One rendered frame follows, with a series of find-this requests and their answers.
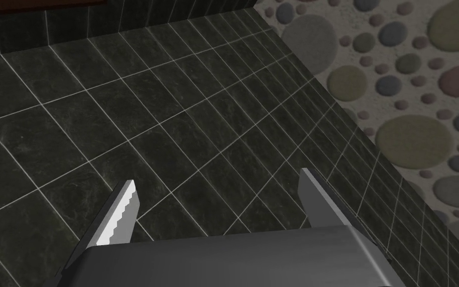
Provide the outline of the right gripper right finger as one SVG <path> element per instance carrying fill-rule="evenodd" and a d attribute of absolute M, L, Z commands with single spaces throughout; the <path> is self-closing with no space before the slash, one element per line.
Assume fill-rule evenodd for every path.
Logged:
<path fill-rule="evenodd" d="M 316 170 L 300 169 L 297 193 L 313 228 L 348 225 L 373 241 L 357 216 L 338 194 L 323 181 Z"/>

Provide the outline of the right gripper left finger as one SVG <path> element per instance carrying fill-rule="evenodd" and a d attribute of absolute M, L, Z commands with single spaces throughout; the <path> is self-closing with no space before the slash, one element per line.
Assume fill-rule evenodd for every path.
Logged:
<path fill-rule="evenodd" d="M 139 207 L 134 181 L 120 181 L 83 234 L 65 267 L 72 265 L 87 248 L 129 243 Z"/>

